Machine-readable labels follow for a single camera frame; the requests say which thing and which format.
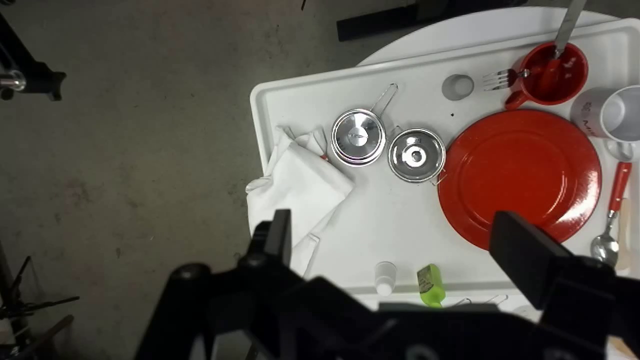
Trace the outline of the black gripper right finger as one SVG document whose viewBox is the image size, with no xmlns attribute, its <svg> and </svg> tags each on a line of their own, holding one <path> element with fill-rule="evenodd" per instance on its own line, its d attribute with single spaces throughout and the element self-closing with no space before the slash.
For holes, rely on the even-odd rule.
<svg viewBox="0 0 640 360">
<path fill-rule="evenodd" d="M 489 256 L 534 308 L 560 308 L 573 300 L 567 280 L 573 255 L 522 216 L 494 216 Z"/>
</svg>

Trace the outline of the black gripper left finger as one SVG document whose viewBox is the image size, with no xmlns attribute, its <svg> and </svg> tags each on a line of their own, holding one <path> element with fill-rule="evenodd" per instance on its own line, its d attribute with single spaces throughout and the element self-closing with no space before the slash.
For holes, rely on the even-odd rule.
<svg viewBox="0 0 640 360">
<path fill-rule="evenodd" d="M 288 267 L 291 258 L 291 212 L 275 210 L 271 220 L 255 227 L 249 247 L 249 256 L 269 256 Z"/>
</svg>

